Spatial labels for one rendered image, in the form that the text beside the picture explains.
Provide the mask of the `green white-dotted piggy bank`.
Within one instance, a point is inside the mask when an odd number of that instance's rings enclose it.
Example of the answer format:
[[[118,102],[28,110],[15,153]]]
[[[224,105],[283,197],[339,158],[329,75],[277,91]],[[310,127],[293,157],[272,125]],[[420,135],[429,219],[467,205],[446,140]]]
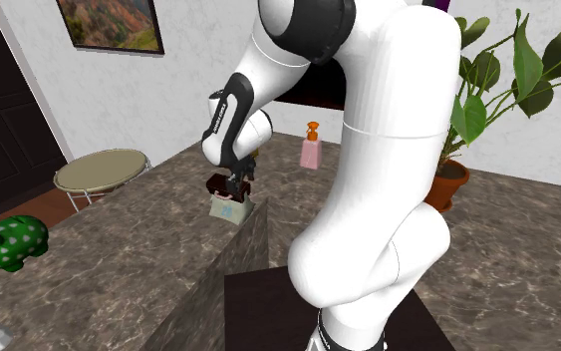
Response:
[[[21,269],[27,256],[39,257],[48,250],[48,239],[48,228],[37,217],[12,215],[0,220],[0,269]]]

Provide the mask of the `pink bottle orange pump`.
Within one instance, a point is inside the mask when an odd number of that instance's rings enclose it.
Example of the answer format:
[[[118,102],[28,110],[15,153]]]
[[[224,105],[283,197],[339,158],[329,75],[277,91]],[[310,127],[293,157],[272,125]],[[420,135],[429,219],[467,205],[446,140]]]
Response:
[[[317,122],[310,122],[307,129],[307,137],[303,141],[300,166],[302,168],[316,170],[322,162],[322,144],[318,137]]]

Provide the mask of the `potted green plant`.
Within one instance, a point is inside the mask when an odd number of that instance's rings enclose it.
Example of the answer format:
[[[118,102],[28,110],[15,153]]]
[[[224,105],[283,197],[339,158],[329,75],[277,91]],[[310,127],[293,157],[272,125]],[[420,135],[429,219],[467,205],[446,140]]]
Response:
[[[474,142],[505,112],[519,107],[528,118],[551,104],[553,82],[561,77],[561,32],[550,41],[542,55],[531,47],[526,36],[528,19],[516,12],[514,31],[504,39],[480,51],[474,60],[462,56],[459,61],[461,84],[450,118],[448,135],[440,153],[431,189],[424,201],[440,212],[452,207],[452,197],[469,179],[469,170],[453,158],[463,146]],[[495,49],[513,43],[514,79],[511,87],[489,102],[482,95],[499,80],[501,66]]]

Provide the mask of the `dark robot stand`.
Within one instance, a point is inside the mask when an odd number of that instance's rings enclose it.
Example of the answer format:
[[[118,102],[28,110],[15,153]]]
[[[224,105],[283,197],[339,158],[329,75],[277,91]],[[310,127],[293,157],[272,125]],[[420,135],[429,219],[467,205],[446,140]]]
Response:
[[[305,351],[318,309],[295,291],[288,269],[224,277],[226,351]],[[455,351],[415,292],[385,328],[388,351]]]

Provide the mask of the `round beige side table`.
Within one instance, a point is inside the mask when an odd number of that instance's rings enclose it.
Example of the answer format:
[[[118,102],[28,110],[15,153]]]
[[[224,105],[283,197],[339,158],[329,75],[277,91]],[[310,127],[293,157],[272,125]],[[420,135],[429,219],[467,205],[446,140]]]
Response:
[[[115,189],[140,176],[151,168],[147,156],[132,149],[112,149],[95,152],[75,159],[56,171],[53,183],[67,194],[73,208],[79,212],[76,198],[104,195],[104,190]]]

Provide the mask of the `pale green bag brown top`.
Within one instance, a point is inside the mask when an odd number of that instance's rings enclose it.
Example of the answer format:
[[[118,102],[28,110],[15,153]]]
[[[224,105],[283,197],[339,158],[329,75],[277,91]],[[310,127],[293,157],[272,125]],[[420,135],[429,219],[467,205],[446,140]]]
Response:
[[[226,175],[214,174],[206,182],[211,201],[209,214],[240,225],[254,208],[254,203],[249,198],[251,185],[243,180],[237,192],[230,192],[226,186],[227,180]]]

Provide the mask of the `framed landscape wall picture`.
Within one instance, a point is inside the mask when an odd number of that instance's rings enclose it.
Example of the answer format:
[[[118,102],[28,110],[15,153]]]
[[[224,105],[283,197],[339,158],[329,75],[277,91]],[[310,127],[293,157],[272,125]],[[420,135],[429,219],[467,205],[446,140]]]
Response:
[[[164,54],[153,0],[57,0],[73,46]]]

